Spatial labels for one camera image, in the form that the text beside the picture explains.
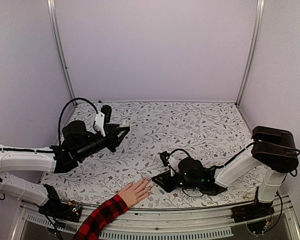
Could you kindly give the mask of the clear nail polish bottle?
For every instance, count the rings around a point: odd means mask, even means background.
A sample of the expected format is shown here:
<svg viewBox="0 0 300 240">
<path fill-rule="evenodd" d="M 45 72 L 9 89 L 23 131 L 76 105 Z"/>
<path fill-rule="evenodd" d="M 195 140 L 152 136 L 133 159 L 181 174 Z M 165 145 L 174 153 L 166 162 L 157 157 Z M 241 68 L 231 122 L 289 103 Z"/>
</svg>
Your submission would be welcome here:
<svg viewBox="0 0 300 240">
<path fill-rule="evenodd" d="M 129 127 L 130 125 L 129 125 L 129 123 L 127 123 L 126 121 L 123 121 L 123 122 L 120 124 L 120 126 L 121 126 L 122 128 L 124 128 L 124 127 Z"/>
</svg>

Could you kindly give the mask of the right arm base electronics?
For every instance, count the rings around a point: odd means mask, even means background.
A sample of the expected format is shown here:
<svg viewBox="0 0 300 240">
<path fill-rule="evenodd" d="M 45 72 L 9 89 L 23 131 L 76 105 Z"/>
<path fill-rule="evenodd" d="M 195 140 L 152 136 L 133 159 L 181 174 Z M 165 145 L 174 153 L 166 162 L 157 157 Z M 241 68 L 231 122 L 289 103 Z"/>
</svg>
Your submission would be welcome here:
<svg viewBox="0 0 300 240">
<path fill-rule="evenodd" d="M 255 200 L 251 204 L 231 208 L 231 218 L 235 223 L 261 218 L 259 221 L 253 221 L 247 224 L 247 229 L 254 235 L 261 235 L 266 232 L 270 223 L 273 221 L 274 213 L 273 202 L 261 203 L 258 200 Z"/>
</svg>

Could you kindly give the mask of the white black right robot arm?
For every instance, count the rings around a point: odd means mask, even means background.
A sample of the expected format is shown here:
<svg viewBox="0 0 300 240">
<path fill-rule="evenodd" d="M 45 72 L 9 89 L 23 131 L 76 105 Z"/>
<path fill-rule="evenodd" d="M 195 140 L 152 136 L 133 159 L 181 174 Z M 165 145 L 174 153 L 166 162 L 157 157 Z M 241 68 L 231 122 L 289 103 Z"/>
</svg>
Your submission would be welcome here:
<svg viewBox="0 0 300 240">
<path fill-rule="evenodd" d="M 263 164 L 268 167 L 267 174 L 256 192 L 257 200 L 248 208 L 252 218 L 259 218 L 268 210 L 268 203 L 273 201 L 286 175 L 296 171 L 300 150 L 296 148 L 293 134 L 283 129 L 256 126 L 251 139 L 251 143 L 226 163 L 211 167 L 204 167 L 189 154 L 176 162 L 172 153 L 161 152 L 160 159 L 169 169 L 152 177 L 152 181 L 167 193 L 180 188 L 217 196 L 238 178 Z"/>
</svg>

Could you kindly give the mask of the red black plaid sleeve forearm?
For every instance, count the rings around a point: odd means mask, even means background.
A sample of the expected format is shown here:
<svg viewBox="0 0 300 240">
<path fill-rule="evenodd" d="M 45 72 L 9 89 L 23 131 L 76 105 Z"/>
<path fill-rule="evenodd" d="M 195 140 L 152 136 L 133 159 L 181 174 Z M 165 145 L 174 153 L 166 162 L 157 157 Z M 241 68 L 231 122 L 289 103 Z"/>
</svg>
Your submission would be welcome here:
<svg viewBox="0 0 300 240">
<path fill-rule="evenodd" d="M 73 240 L 97 240 L 103 228 L 128 210 L 127 204 L 117 194 L 96 208 L 82 223 Z"/>
</svg>

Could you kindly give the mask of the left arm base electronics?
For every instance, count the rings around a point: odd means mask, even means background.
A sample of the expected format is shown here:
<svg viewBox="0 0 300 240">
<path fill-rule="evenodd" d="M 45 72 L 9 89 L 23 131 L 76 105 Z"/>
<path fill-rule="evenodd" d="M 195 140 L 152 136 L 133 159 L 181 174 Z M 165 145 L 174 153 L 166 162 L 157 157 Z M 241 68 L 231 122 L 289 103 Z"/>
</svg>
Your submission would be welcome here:
<svg viewBox="0 0 300 240">
<path fill-rule="evenodd" d="M 67 203 L 62 202 L 54 187 L 48 184 L 43 186 L 47 190 L 48 201 L 38 207 L 38 212 L 55 219 L 78 223 L 83 210 L 82 205 L 74 200 L 69 200 Z"/>
</svg>

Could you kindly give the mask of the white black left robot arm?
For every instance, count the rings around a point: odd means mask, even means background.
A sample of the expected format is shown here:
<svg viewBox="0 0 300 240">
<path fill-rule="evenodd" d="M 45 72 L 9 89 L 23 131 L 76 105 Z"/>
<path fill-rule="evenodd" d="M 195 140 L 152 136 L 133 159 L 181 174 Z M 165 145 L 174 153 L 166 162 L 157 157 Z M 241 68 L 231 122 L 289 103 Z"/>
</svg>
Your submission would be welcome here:
<svg viewBox="0 0 300 240">
<path fill-rule="evenodd" d="M 53 217 L 60 217 L 64 205 L 52 186 L 35 184 L 10 172 L 68 173 L 103 149 L 114 153 L 129 131 L 127 123 L 105 123 L 93 133 L 83 121 L 74 120 L 62 129 L 63 142 L 59 145 L 20 148 L 0 144 L 0 193 L 44 206 Z"/>
</svg>

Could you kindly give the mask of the person's left hand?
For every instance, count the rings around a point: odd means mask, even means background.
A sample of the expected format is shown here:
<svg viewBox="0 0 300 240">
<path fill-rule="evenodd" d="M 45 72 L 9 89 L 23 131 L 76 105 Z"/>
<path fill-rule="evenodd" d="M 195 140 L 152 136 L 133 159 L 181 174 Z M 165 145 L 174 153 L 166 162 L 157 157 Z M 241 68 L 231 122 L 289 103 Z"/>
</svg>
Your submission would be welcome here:
<svg viewBox="0 0 300 240">
<path fill-rule="evenodd" d="M 146 188 L 150 181 L 150 178 L 142 178 L 138 182 L 131 182 L 117 194 L 122 198 L 128 208 L 134 207 L 152 194 L 152 188 Z"/>
</svg>

